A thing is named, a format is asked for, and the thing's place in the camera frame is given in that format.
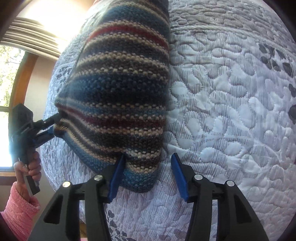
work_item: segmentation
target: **pink fleece sleeve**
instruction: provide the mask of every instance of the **pink fleece sleeve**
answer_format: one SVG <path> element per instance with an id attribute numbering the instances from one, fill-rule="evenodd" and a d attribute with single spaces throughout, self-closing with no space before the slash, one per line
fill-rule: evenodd
<path id="1" fill-rule="evenodd" d="M 30 202 L 24 200 L 16 190 L 15 184 L 16 182 L 11 187 L 9 200 L 1 215 L 17 239 L 26 241 L 32 230 L 32 219 L 40 210 L 40 204 L 34 196 Z"/>

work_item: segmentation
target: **striped knit sweater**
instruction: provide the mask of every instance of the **striped knit sweater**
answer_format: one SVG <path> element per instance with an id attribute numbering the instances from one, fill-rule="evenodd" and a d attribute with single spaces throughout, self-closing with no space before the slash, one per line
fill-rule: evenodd
<path id="1" fill-rule="evenodd" d="M 121 185 L 157 178 L 169 78 L 167 0 L 114 2 L 89 36 L 55 105 L 55 135 L 96 173 L 125 153 Z"/>

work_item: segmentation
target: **finger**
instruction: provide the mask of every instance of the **finger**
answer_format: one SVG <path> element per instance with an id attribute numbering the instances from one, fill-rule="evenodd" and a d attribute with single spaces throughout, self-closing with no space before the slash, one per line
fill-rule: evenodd
<path id="1" fill-rule="evenodd" d="M 30 164 L 28 165 L 28 168 L 30 170 L 34 170 L 35 168 L 37 168 L 38 166 L 40 166 L 40 163 L 41 163 L 40 158 L 34 159 L 33 161 L 30 162 Z"/>
<path id="2" fill-rule="evenodd" d="M 32 176 L 32 178 L 33 178 L 33 180 L 34 181 L 40 181 L 41 180 L 41 172 L 39 172 L 37 175 L 35 175 L 35 176 Z"/>
<path id="3" fill-rule="evenodd" d="M 30 175 L 30 176 L 35 176 L 35 175 L 37 175 L 40 171 L 41 171 L 41 165 L 39 164 L 36 168 L 31 169 L 31 170 L 29 171 L 29 175 Z"/>
<path id="4" fill-rule="evenodd" d="M 33 158 L 34 158 L 34 159 L 38 159 L 38 158 L 39 158 L 39 153 L 38 153 L 37 151 L 35 151 L 35 152 L 33 153 Z"/>
<path id="5" fill-rule="evenodd" d="M 15 170 L 15 176 L 17 178 L 17 182 L 19 182 L 20 184 L 24 184 L 25 183 L 24 173 L 26 173 L 28 169 L 25 167 L 25 165 L 21 161 L 16 162 L 13 165 L 13 167 Z"/>

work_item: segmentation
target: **clamp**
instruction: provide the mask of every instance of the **clamp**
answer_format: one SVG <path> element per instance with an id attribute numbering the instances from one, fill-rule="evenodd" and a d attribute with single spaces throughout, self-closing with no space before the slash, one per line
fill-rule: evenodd
<path id="1" fill-rule="evenodd" d="M 33 112 L 23 104 L 18 104 L 11 111 L 12 137 L 10 142 L 10 154 L 13 159 L 17 158 L 25 165 L 29 164 L 32 149 L 36 149 L 47 141 L 54 138 L 53 124 L 60 120 L 57 113 L 46 120 L 33 122 Z M 32 195 L 40 192 L 39 183 L 34 181 L 32 176 L 25 178 L 28 191 Z"/>
<path id="2" fill-rule="evenodd" d="M 107 166 L 85 183 L 64 182 L 35 224 L 28 241 L 79 241 L 79 201 L 85 200 L 88 241 L 112 241 L 104 203 L 116 197 L 126 158 Z"/>
<path id="3" fill-rule="evenodd" d="M 180 196 L 194 203 L 185 241 L 209 240 L 212 200 L 218 200 L 216 241 L 268 241 L 255 211 L 233 181 L 210 182 L 182 164 L 177 153 L 172 155 L 171 166 Z"/>

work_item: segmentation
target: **wooden window frame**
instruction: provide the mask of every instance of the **wooden window frame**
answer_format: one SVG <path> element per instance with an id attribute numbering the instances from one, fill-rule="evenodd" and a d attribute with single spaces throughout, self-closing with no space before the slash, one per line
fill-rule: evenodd
<path id="1" fill-rule="evenodd" d="M 8 116 L 8 138 L 11 139 L 11 110 L 14 106 L 25 102 L 26 92 L 29 85 L 29 81 L 35 67 L 38 56 L 29 52 L 25 52 L 25 55 L 20 63 L 13 83 L 9 107 L 0 107 L 0 111 L 9 113 Z M 0 167 L 0 185 L 12 185 L 16 181 L 13 166 L 12 167 Z"/>

